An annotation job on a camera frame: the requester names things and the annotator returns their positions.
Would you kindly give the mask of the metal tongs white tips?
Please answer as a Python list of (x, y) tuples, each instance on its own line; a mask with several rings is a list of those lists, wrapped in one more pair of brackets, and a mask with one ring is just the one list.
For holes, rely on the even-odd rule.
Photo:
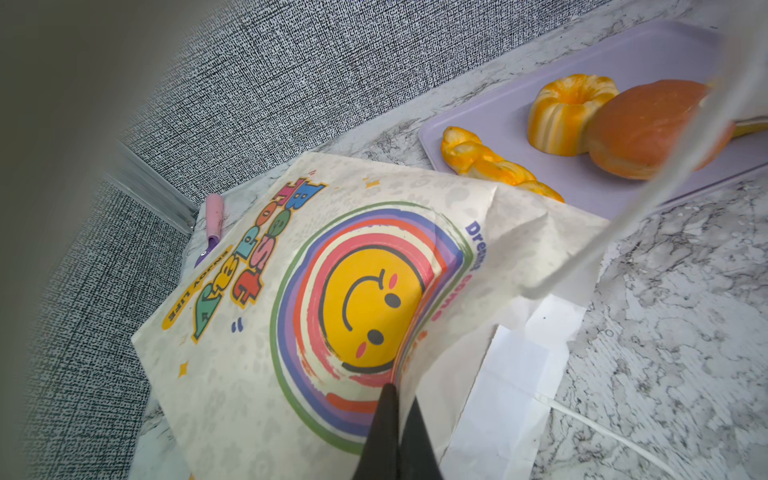
[(767, 129), (767, 88), (753, 92), (733, 120), (732, 139)]

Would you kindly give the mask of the yellow ring fake bread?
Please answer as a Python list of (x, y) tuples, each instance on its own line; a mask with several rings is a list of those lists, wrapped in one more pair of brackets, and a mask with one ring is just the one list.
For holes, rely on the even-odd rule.
[(585, 154), (590, 120), (618, 94), (611, 78), (598, 75), (574, 74), (545, 85), (530, 109), (530, 145), (557, 156)]

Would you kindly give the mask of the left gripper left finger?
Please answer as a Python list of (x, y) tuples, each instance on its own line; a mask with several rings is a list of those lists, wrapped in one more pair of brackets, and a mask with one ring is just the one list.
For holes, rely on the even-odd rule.
[(386, 384), (380, 394), (353, 480), (399, 478), (399, 400), (396, 386)]

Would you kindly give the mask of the white paper gift bag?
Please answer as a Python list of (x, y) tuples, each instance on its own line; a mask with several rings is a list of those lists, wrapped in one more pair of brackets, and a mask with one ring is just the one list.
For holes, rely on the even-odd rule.
[(608, 220), (502, 183), (307, 152), (132, 342), (197, 479), (351, 479), (382, 388), (445, 479), (530, 475), (607, 246), (715, 182), (767, 71), (736, 21), (662, 169)]

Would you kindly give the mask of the orange twisted fake bread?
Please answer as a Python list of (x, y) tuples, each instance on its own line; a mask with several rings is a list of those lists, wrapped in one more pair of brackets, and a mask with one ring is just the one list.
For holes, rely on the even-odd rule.
[(450, 126), (443, 132), (441, 154), (444, 162), (458, 175), (502, 183), (564, 203), (564, 198), (539, 182), (525, 167), (505, 160), (482, 143), (474, 133)]

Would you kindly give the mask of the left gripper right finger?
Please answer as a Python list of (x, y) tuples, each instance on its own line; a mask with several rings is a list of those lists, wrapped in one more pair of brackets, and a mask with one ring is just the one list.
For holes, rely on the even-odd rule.
[(413, 401), (407, 416), (399, 458), (400, 479), (443, 479), (417, 399)]

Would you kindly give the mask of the round brown fake bun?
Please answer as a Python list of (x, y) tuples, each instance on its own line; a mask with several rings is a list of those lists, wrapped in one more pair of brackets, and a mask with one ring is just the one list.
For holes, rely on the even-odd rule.
[(652, 179), (709, 92), (694, 81), (660, 80), (620, 93), (587, 126), (591, 160), (624, 179)]

